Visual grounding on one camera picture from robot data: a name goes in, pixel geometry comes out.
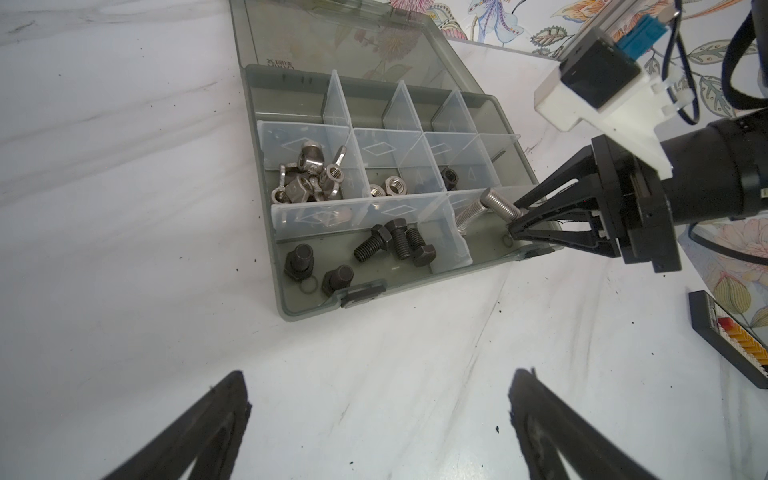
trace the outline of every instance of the bolt thread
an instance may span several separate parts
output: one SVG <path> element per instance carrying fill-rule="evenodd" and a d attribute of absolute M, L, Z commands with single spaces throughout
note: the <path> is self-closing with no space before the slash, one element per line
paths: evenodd
<path fill-rule="evenodd" d="M 384 240 L 378 235 L 371 235 L 355 249 L 355 258 L 359 262 L 365 262 L 384 245 Z"/>
<path fill-rule="evenodd" d="M 492 188 L 485 189 L 482 195 L 480 195 L 480 203 L 484 207 L 496 212 L 505 223 L 512 223 L 512 221 L 522 216 L 520 209 L 509 203 L 506 198 L 502 197 L 499 192 Z"/>
<path fill-rule="evenodd" d="M 392 231 L 392 239 L 395 241 L 395 253 L 400 260 L 411 257 L 411 246 L 408 245 L 405 228 Z"/>
<path fill-rule="evenodd" d="M 406 238 L 408 239 L 408 245 L 410 245 L 411 250 L 416 250 L 417 248 L 423 247 L 427 244 L 424 241 L 424 238 L 422 238 L 421 232 L 419 232 L 419 229 L 416 227 L 409 228 L 406 231 Z"/>
<path fill-rule="evenodd" d="M 456 227 L 461 235 L 464 235 L 469 225 L 478 219 L 482 214 L 491 211 L 490 208 L 480 203 L 480 199 L 475 200 L 456 217 Z"/>

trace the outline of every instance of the white bracket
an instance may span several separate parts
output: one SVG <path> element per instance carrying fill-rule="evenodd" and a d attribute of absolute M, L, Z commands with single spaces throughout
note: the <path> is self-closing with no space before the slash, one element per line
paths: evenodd
<path fill-rule="evenodd" d="M 672 118 L 694 99 L 693 92 L 685 90 L 677 95 L 679 100 L 672 103 L 667 86 L 680 78 L 679 71 L 670 73 L 666 81 L 641 71 L 608 103 L 595 110 L 560 81 L 560 68 L 555 68 L 536 89 L 534 107 L 559 131 L 569 131 L 581 120 L 589 122 L 656 169 L 659 178 L 664 180 L 672 178 L 672 165 L 654 127 Z"/>

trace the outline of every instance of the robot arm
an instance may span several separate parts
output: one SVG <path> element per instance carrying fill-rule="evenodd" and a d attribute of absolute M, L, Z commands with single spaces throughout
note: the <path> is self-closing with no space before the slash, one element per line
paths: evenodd
<path fill-rule="evenodd" d="M 754 2 L 753 10 L 765 4 Z M 768 18 L 762 12 L 753 16 Z M 760 39 L 763 30 L 768 27 L 755 24 L 752 37 L 758 31 Z M 723 69 L 731 64 L 724 62 Z M 768 109 L 659 142 L 654 127 L 694 99 L 693 93 L 679 94 L 675 103 L 669 99 L 665 91 L 677 80 L 649 78 L 610 39 L 599 32 L 586 35 L 537 89 L 535 106 L 560 130 L 586 120 L 605 135 L 515 202 L 528 212 L 508 225 L 510 236 L 621 256 L 625 263 L 650 261 L 657 273 L 670 272 L 680 269 L 674 225 L 768 209 Z M 537 228 L 552 220 L 582 222 L 587 229 Z"/>

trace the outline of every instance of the threaded screw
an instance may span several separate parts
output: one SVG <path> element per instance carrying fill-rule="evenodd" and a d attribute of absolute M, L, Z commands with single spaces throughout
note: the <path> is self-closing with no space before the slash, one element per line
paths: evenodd
<path fill-rule="evenodd" d="M 408 239 L 406 238 L 406 229 L 408 223 L 404 218 L 396 218 L 390 220 L 384 226 L 392 234 L 392 240 L 395 243 L 395 253 L 400 260 L 405 260 L 411 257 L 411 246 L 408 245 Z"/>
<path fill-rule="evenodd" d="M 490 208 L 499 215 L 504 223 L 512 223 L 522 216 L 520 209 L 502 197 L 499 192 L 492 188 L 486 188 L 480 194 L 480 203 L 484 207 Z"/>
<path fill-rule="evenodd" d="M 411 250 L 416 250 L 417 248 L 423 247 L 427 244 L 424 241 L 421 232 L 419 232 L 419 229 L 416 227 L 409 228 L 406 231 L 406 238 L 408 239 L 408 245 L 410 245 Z"/>
<path fill-rule="evenodd" d="M 482 214 L 486 214 L 489 211 L 491 211 L 491 209 L 481 204 L 479 198 L 475 199 L 474 202 L 469 204 L 456 216 L 456 228 L 458 228 L 458 232 L 461 235 L 466 235 L 469 225 L 477 220 Z"/>
<path fill-rule="evenodd" d="M 362 242 L 355 249 L 355 258 L 359 262 L 365 262 L 379 250 L 387 250 L 392 246 L 392 234 L 383 225 L 374 225 L 371 229 L 371 237 Z"/>

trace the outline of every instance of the blue connector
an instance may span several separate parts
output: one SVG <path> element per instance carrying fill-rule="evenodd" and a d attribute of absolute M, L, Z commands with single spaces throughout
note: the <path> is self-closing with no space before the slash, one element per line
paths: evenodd
<path fill-rule="evenodd" d="M 664 36 L 667 26 L 650 15 L 644 15 L 624 37 L 616 42 L 625 54 L 637 60 Z"/>

